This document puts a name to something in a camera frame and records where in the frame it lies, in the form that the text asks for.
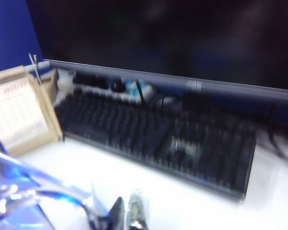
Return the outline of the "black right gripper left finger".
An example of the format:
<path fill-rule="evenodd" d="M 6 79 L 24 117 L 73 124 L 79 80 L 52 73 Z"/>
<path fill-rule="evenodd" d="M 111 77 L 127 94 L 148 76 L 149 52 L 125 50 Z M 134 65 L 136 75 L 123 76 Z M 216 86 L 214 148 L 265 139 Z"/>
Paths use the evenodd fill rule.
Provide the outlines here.
<path fill-rule="evenodd" d="M 124 230 L 125 205 L 122 197 L 118 197 L 109 211 L 111 217 L 112 230 Z"/>

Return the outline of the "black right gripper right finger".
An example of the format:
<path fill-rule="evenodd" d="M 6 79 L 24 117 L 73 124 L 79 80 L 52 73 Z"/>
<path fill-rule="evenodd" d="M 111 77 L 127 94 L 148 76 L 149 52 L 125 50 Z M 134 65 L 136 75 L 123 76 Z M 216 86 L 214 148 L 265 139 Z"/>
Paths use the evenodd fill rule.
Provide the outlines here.
<path fill-rule="evenodd" d="M 149 211 L 149 200 L 146 195 L 139 189 L 134 190 L 128 203 L 127 229 L 148 230 Z"/>

